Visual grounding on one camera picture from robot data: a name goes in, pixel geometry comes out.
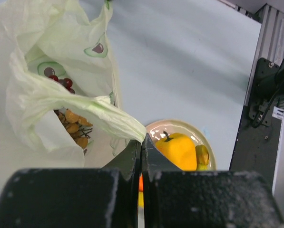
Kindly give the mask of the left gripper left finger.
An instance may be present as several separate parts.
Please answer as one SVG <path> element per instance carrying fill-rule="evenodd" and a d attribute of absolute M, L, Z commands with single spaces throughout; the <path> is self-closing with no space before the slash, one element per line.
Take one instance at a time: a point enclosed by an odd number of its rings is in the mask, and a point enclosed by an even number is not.
<path fill-rule="evenodd" d="M 138 186 L 141 167 L 141 143 L 129 141 L 128 145 L 103 169 L 117 173 L 112 191 L 112 205 L 107 215 L 111 228 L 136 228 L 138 226 Z"/>

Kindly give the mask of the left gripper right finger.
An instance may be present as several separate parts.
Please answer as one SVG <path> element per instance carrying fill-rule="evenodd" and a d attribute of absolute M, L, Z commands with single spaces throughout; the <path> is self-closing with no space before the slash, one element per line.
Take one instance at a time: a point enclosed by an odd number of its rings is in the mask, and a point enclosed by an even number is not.
<path fill-rule="evenodd" d="M 151 136 L 147 133 L 141 145 L 141 171 L 144 189 L 144 223 L 146 228 L 152 228 L 155 221 L 153 179 L 157 173 L 180 171 L 180 169 L 156 148 Z"/>

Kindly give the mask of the yellow fake pear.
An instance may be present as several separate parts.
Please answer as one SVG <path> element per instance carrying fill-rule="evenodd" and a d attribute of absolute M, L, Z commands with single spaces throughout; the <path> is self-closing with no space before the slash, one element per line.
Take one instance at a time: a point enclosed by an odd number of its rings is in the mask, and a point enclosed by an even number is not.
<path fill-rule="evenodd" d="M 183 171 L 196 171 L 197 159 L 193 140 L 182 133 L 169 135 L 163 131 L 164 138 L 155 143 L 156 148 L 175 166 Z"/>

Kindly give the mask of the beige round plate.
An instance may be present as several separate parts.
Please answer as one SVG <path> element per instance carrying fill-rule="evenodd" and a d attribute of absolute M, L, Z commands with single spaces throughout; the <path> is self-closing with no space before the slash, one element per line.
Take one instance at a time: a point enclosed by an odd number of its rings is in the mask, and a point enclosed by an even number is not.
<path fill-rule="evenodd" d="M 154 144 L 158 140 L 165 137 L 163 131 L 166 131 L 169 135 L 173 133 L 182 133 L 189 136 L 193 140 L 195 147 L 197 145 L 205 145 L 209 152 L 210 159 L 207 171 L 216 170 L 216 162 L 213 150 L 204 135 L 194 126 L 180 120 L 164 119 L 149 124 L 146 129 Z"/>

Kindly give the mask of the brown fake nuts cluster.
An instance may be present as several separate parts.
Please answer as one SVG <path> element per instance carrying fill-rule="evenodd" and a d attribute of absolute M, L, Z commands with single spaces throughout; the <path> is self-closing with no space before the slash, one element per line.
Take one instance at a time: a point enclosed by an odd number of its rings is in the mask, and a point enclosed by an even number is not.
<path fill-rule="evenodd" d="M 54 110 L 54 113 L 74 142 L 85 150 L 91 143 L 90 134 L 93 131 L 93 124 L 69 109 L 66 109 L 65 112 Z"/>

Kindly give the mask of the translucent plastic avocado-print bag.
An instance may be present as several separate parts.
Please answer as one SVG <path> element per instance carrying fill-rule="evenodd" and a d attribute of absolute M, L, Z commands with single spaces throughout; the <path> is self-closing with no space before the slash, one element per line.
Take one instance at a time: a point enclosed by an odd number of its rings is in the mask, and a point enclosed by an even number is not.
<path fill-rule="evenodd" d="M 58 166 L 82 167 L 96 143 L 114 152 L 145 127 L 122 111 L 107 28 L 113 4 L 90 20 L 77 0 L 0 4 L 0 98 L 20 143 Z"/>

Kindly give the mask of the dark red fake grapes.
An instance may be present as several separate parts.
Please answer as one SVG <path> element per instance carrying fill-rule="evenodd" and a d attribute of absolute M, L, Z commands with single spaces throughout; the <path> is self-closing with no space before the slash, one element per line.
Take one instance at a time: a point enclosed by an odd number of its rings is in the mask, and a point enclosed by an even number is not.
<path fill-rule="evenodd" d="M 56 75 L 50 75 L 49 78 L 60 83 L 62 86 L 64 86 L 72 94 L 75 94 L 75 90 L 72 88 L 73 81 L 71 79 L 69 79 L 69 78 L 59 79 Z"/>

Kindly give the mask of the orange fake persimmon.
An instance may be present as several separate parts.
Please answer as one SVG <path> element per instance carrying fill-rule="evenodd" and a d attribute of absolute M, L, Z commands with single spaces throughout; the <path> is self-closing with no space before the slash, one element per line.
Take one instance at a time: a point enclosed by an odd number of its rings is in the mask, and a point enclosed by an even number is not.
<path fill-rule="evenodd" d="M 140 192 L 144 191 L 144 188 L 143 188 L 143 176 L 142 175 L 140 175 L 140 177 L 139 177 L 139 191 Z"/>

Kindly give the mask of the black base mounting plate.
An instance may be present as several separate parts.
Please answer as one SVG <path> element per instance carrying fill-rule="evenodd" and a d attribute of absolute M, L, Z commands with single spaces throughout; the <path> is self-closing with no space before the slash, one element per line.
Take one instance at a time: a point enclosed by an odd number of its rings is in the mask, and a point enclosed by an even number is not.
<path fill-rule="evenodd" d="M 275 189 L 284 111 L 284 58 L 276 64 L 261 57 L 256 63 L 249 100 L 243 108 L 230 171 L 255 171 Z"/>

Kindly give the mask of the aluminium frame rail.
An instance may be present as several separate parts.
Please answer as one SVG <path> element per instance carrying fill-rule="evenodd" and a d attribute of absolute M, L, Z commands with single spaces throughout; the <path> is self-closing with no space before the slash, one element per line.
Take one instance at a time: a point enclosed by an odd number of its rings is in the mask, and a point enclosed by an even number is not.
<path fill-rule="evenodd" d="M 223 0 L 225 5 L 261 24 L 245 95 L 243 112 L 248 110 L 256 63 L 263 57 L 280 65 L 284 58 L 284 0 Z"/>

